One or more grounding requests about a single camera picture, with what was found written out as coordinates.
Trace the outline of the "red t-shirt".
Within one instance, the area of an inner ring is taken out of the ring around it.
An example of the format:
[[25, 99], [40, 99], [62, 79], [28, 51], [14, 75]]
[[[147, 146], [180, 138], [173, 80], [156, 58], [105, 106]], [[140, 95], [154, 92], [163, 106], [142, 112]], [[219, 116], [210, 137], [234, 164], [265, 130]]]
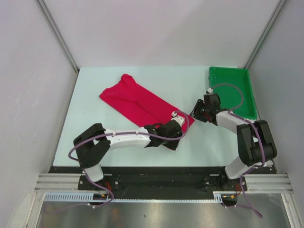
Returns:
[[105, 89], [99, 97], [139, 127], [166, 124], [171, 120], [172, 112], [177, 112], [185, 118], [183, 133], [194, 122], [192, 117], [182, 114], [177, 107], [136, 83], [128, 74], [123, 74], [116, 85]]

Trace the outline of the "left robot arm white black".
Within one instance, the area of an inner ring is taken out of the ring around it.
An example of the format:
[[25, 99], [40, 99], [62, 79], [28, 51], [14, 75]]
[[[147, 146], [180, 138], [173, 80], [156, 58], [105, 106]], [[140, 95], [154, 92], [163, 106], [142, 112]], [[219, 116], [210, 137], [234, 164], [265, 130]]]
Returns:
[[88, 175], [88, 184], [95, 190], [105, 184], [100, 161], [110, 150], [126, 147], [159, 147], [176, 150], [183, 136], [185, 118], [176, 116], [166, 124], [156, 123], [135, 130], [109, 130], [102, 124], [93, 124], [77, 136], [74, 147], [80, 167]]

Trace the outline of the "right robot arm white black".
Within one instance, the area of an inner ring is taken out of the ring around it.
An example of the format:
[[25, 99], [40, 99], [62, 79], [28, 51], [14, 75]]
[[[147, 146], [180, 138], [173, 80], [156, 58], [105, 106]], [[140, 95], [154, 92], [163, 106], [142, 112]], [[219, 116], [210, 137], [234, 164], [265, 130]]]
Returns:
[[207, 93], [204, 99], [198, 99], [190, 115], [204, 123], [224, 127], [237, 135], [238, 156], [224, 168], [226, 174], [219, 178], [223, 190], [231, 190], [241, 175], [263, 167], [267, 161], [277, 156], [267, 121], [249, 120], [229, 109], [221, 108], [220, 97], [216, 93]]

